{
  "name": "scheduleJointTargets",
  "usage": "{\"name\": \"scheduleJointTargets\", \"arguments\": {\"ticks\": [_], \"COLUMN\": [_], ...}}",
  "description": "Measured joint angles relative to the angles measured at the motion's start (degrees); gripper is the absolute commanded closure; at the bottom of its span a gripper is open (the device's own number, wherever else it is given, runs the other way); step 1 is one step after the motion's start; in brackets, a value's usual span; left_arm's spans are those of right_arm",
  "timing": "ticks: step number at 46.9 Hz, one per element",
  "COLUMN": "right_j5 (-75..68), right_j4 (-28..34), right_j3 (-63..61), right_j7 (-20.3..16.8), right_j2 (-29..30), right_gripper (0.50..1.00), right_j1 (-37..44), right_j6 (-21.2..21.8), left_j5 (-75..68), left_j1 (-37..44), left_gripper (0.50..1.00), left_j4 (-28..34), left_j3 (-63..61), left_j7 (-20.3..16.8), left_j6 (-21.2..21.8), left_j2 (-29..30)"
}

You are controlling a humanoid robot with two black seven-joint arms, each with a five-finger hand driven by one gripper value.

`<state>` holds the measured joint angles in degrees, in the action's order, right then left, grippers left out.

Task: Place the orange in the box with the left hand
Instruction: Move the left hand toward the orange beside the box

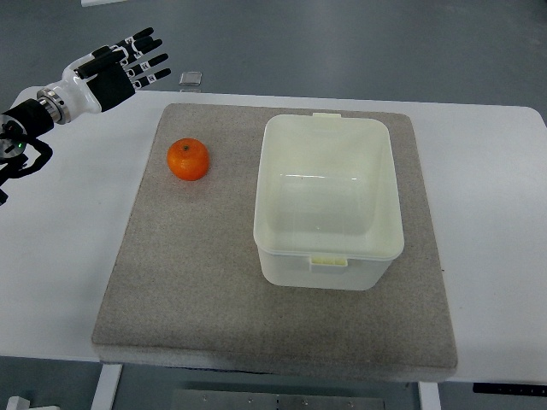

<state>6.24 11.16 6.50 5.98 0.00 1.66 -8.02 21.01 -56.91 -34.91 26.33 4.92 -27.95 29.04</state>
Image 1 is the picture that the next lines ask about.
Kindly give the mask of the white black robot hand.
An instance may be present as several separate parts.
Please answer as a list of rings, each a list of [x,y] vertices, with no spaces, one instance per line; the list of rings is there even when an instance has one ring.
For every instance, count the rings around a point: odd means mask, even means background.
[[[37,93],[38,102],[56,124],[67,124],[82,114],[106,112],[136,91],[167,77],[171,70],[152,69],[168,59],[150,56],[162,45],[147,27],[112,45],[104,45],[70,63],[59,81]]]

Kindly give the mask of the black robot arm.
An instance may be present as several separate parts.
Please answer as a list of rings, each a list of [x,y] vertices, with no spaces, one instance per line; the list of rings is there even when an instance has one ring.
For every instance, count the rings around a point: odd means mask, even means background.
[[[1,114],[1,185],[41,170],[53,156],[39,139],[56,123],[56,111],[44,99],[27,99]]]

